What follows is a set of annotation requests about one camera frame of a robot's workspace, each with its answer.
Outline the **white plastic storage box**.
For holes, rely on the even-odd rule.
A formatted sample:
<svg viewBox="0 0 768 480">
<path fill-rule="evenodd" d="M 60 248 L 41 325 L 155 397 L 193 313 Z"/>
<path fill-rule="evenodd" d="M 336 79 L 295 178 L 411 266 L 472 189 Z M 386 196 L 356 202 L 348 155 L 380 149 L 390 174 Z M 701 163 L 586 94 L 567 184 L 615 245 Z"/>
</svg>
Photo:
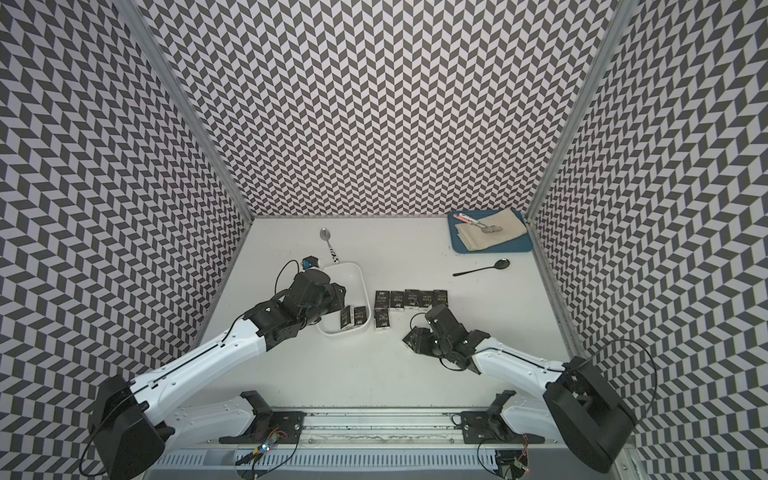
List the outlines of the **white plastic storage box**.
<svg viewBox="0 0 768 480">
<path fill-rule="evenodd" d="M 325 266 L 322 268 L 322 271 L 330 277 L 332 283 L 337 283 L 346 289 L 343 307 L 349 305 L 352 310 L 356 306 L 366 306 L 368 309 L 368 320 L 365 325 L 355 327 L 352 314 L 352 326 L 341 331 L 339 323 L 340 311 L 338 311 L 322 316 L 316 325 L 317 330 L 329 338 L 348 337 L 368 330 L 373 323 L 373 308 L 361 268 L 353 262 L 341 262 Z"/>
</svg>

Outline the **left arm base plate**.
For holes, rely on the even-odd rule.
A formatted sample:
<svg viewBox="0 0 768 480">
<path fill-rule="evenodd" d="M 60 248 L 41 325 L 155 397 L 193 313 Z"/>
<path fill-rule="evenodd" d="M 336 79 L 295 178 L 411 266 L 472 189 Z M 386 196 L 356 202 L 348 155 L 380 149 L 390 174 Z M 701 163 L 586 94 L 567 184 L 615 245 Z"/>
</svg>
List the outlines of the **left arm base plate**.
<svg viewBox="0 0 768 480">
<path fill-rule="evenodd" d="M 245 432 L 235 436 L 220 437 L 220 444 L 257 444 L 267 440 L 273 431 L 285 434 L 279 445 L 297 444 L 304 428 L 306 413 L 302 411 L 277 411 L 257 414 Z"/>
</svg>

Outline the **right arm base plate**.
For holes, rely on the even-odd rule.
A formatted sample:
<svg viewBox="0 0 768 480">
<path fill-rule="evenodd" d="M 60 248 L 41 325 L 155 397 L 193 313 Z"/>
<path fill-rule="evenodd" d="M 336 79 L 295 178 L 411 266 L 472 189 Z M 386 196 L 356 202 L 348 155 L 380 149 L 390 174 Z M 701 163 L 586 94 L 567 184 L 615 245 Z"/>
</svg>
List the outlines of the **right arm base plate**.
<svg viewBox="0 0 768 480">
<path fill-rule="evenodd" d="M 458 414 L 458 418 L 458 428 L 462 432 L 465 444 L 524 443 L 524 436 L 514 432 L 498 415 L 489 415 L 484 411 L 462 411 Z"/>
</svg>

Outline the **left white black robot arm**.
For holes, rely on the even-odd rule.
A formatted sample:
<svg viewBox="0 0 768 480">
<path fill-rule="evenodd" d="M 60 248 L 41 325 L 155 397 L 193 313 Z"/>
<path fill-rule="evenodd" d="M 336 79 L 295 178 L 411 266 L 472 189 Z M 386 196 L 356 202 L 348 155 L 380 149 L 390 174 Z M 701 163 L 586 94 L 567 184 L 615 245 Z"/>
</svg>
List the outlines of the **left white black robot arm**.
<svg viewBox="0 0 768 480">
<path fill-rule="evenodd" d="M 317 268 L 239 315 L 230 327 L 170 363 L 132 380 L 115 375 L 97 388 L 87 446 L 110 479 L 133 479 L 167 451 L 216 436 L 242 435 L 256 418 L 243 398 L 194 408 L 182 404 L 238 365 L 263 355 L 326 314 L 342 310 L 346 289 Z"/>
</svg>

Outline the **black pocket tissue pack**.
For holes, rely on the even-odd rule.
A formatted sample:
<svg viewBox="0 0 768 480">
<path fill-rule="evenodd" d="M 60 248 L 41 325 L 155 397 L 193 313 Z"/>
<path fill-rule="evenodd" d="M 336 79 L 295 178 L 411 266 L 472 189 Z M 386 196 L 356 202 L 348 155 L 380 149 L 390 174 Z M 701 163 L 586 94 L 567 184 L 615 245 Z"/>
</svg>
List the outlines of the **black pocket tissue pack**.
<svg viewBox="0 0 768 480">
<path fill-rule="evenodd" d="M 406 289 L 404 291 L 403 305 L 406 309 L 418 309 L 420 291 L 418 289 Z"/>
<path fill-rule="evenodd" d="M 353 325 L 363 326 L 368 320 L 368 309 L 366 306 L 356 306 L 352 309 Z"/>
<path fill-rule="evenodd" d="M 377 290 L 374 297 L 374 309 L 382 310 L 390 308 L 391 292 L 388 290 Z"/>
<path fill-rule="evenodd" d="M 340 330 L 344 331 L 352 326 L 352 310 L 349 305 L 343 307 L 340 312 Z"/>
<path fill-rule="evenodd" d="M 376 330 L 386 330 L 391 328 L 388 309 L 376 309 L 374 311 L 374 328 Z"/>
<path fill-rule="evenodd" d="M 447 290 L 433 290 L 432 291 L 432 305 L 439 306 L 449 305 L 448 291 Z"/>
<path fill-rule="evenodd" d="M 405 309 L 405 292 L 404 291 L 393 290 L 390 292 L 389 308 L 393 310 L 398 310 L 398 311 Z"/>
<path fill-rule="evenodd" d="M 433 305 L 434 292 L 432 290 L 419 290 L 417 295 L 420 309 L 429 310 Z"/>
</svg>

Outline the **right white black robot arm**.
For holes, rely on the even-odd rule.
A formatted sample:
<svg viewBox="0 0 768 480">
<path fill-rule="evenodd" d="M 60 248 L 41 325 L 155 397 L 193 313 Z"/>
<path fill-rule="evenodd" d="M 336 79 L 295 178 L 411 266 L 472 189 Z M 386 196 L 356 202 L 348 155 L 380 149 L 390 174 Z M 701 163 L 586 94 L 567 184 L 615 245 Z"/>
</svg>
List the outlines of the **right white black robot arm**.
<svg viewBox="0 0 768 480">
<path fill-rule="evenodd" d="M 411 328 L 403 339 L 412 352 L 453 372 L 510 386 L 479 418 L 463 413 L 466 442 L 549 440 L 598 473 L 611 470 L 638 419 L 590 360 L 575 356 L 559 362 L 517 350 L 487 332 L 467 330 L 446 305 L 424 317 L 426 326 Z"/>
</svg>

